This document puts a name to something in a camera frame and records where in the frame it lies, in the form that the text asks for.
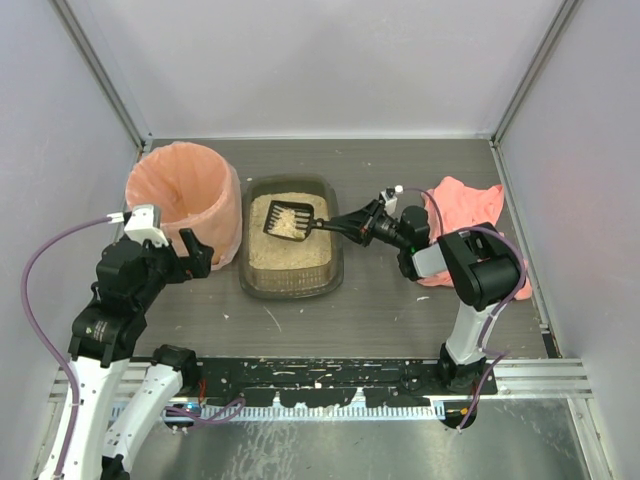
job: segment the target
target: pink towel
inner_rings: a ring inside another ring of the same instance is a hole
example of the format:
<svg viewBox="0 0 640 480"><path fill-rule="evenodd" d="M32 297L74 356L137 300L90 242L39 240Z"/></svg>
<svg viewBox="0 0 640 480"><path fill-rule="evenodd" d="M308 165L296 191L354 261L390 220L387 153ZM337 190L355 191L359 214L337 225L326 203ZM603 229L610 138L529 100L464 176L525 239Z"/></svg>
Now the pink towel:
<svg viewBox="0 0 640 480"><path fill-rule="evenodd" d="M488 190L476 190L466 187L460 180L453 177L445 177L440 185L429 190L429 193L433 195L440 208L445 232L452 232L462 227L470 227L484 222L495 225L504 205L502 185L495 185ZM434 241L442 233L441 226L438 225L438 216L431 201L425 195L422 195L422 198L425 201L425 208L429 212L430 237L431 241ZM420 279L418 283L425 287L453 286L451 275L448 272ZM516 299L530 298L531 293L531 284L527 279L524 287L516 294Z"/></svg>

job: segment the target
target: purple cable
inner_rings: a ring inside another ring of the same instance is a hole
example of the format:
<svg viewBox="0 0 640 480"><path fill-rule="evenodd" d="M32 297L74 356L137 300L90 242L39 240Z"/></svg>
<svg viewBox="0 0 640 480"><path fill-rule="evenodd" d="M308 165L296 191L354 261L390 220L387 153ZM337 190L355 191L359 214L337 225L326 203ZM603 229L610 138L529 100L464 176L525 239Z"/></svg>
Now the purple cable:
<svg viewBox="0 0 640 480"><path fill-rule="evenodd" d="M230 422L232 419L234 419L235 417L240 415L240 412L242 411L242 409L245 407L246 404L247 404L247 401L244 398L236 398L231 403L226 405L222 410L220 410L219 412L215 413L214 415L212 415L209 418L198 417L197 415L194 415L193 413L188 412L188 411L186 411L186 410L184 410L182 408L167 407L167 408L165 408L165 410L167 412L178 413L178 414L183 415L183 416L185 416L187 418L190 418L195 423L193 425L193 427L191 427L191 430L195 430L195 429L200 428L200 427L205 427L205 426L210 426L210 425L223 425L225 423ZM226 413L227 411L229 411L229 409L235 407L236 405L238 405L238 408L236 409L235 412L233 412L232 414L230 414L227 417L221 418L220 420L216 420L218 417L222 416L222 414Z"/></svg>
<svg viewBox="0 0 640 480"><path fill-rule="evenodd" d="M516 286L513 288L511 293L509 293L509 295L507 295L500 303L498 303L493 308L493 310L491 310L491 313L489 313L489 316L487 317L487 320L484 322L484 325L482 326L482 330L480 331L480 336L478 337L478 348L480 348L480 350L482 350L482 352L485 353L485 354L498 355L498 356L496 357L496 359L493 362L491 362L491 365L489 365L487 370L484 372L484 374L480 378L480 382L478 383L478 387L476 388L476 393L473 395L473 400L471 401L471 406L467 410L467 413L465 414L465 416L462 418L462 421L460 422L460 425L458 425L458 431L462 431L464 426L467 424L467 421L469 420L469 417L471 416L471 414L475 410L476 406L478 405L478 401L480 400L480 392L482 391L482 387L483 387L484 383L487 381L487 378L489 378L489 375L491 374L491 372L493 371L495 366L498 364L498 362L500 360L502 360L503 358L505 358L509 354L509 352L492 352L491 350L485 349L484 348L484 339L487 336L487 332L489 331L489 328L491 327L491 324L495 320L496 315L498 313L500 313L500 311L511 300L513 300L515 298L516 294L520 291L520 289L522 287L524 287L524 284L525 284L526 279L527 279L527 273L526 273L527 269L526 269L526 266L525 266L525 263L524 263L524 258L522 256L522 254L520 253L520 251L518 250L518 248L511 241L507 240L506 238L504 238L499 233L494 232L493 230L489 230L488 228L484 228L484 227L467 227L467 228L461 228L460 230L458 230L458 233L463 233L463 232L479 232L479 233L483 233L485 235L489 235L490 237L493 237L493 238L501 241L516 256L516 259L518 260L518 264L520 266L520 278L518 279L518 283L516 283Z"/></svg>
<svg viewBox="0 0 640 480"><path fill-rule="evenodd" d="M431 201L431 203L433 203L433 209L436 211L436 216L438 217L438 228L440 228L440 235L444 235L444 220L442 219L442 212L440 211L440 207L438 207L436 199L433 197L433 195L426 190L417 187L405 187L404 189L409 192L420 192L425 197L427 197Z"/></svg>
<svg viewBox="0 0 640 480"><path fill-rule="evenodd" d="M76 426L76 420L78 419L78 406L80 404L80 387L78 385L78 380L76 379L71 367L69 367L67 360L62 356L62 354L58 351L58 349L51 343L47 335L42 331L36 317L33 315L33 311L31 310L31 303L29 302L29 292L28 292L28 284L29 284L29 274L31 273L31 269L33 265L36 263L36 260L42 255L49 247L58 241L62 240L69 235L79 232L80 230L84 230L85 228L93 227L94 225L99 225L101 223L107 223L111 221L109 217L102 217L97 220L91 220L89 222L81 223L75 227L69 228L62 233L59 233L55 237L50 240L47 240L44 245L42 245L38 250L35 251L29 261L24 267L22 271L22 279L20 280L20 298L22 299L22 308L24 309L24 313L27 316L27 320L29 320L29 325L33 328L33 331L36 333L42 344L49 350L49 353L56 359L65 375L69 379L69 386L71 387L71 416L69 417L69 424L67 425L67 432L64 435L64 441L62 442L62 448L60 449L60 456L58 457L58 463L56 464L56 468L53 472L54 477L59 478L62 475L62 470L64 469L64 462L67 458L67 452L69 451L69 445L71 444L71 438L73 437L73 430Z"/></svg>

